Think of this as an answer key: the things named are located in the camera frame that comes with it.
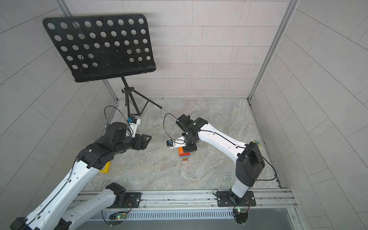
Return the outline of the red 2x4 lego brick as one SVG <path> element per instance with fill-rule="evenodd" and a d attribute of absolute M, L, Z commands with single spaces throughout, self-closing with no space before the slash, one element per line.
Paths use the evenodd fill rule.
<path fill-rule="evenodd" d="M 191 156 L 191 154 L 190 153 L 184 153 L 183 155 L 179 155 L 180 158 L 185 157 L 185 156 Z"/>

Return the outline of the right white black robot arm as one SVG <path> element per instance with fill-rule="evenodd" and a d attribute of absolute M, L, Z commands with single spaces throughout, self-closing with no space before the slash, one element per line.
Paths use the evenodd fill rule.
<path fill-rule="evenodd" d="M 235 162 L 236 180 L 229 190 L 229 199 L 234 204 L 240 203 L 265 167 L 265 161 L 258 145 L 254 142 L 246 144 L 237 141 L 218 131 L 200 117 L 191 120 L 190 116 L 181 115 L 176 124 L 183 133 L 176 140 L 168 140 L 166 142 L 168 148 L 182 148 L 184 153 L 191 153 L 197 151 L 196 144 L 199 141 L 204 141 L 225 153 Z"/>

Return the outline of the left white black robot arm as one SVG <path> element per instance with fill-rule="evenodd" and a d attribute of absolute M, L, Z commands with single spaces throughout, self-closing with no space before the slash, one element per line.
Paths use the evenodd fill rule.
<path fill-rule="evenodd" d="M 132 202 L 126 190 L 117 183 L 109 184 L 102 192 L 87 202 L 68 211 L 68 207 L 85 185 L 111 162 L 117 154 L 127 150 L 144 150 L 151 140 L 149 135 L 128 135 L 128 124 L 114 122 L 94 143 L 85 147 L 59 185 L 34 211 L 26 217 L 16 218 L 12 230 L 73 230 L 98 212 L 111 206 L 121 207 Z"/>

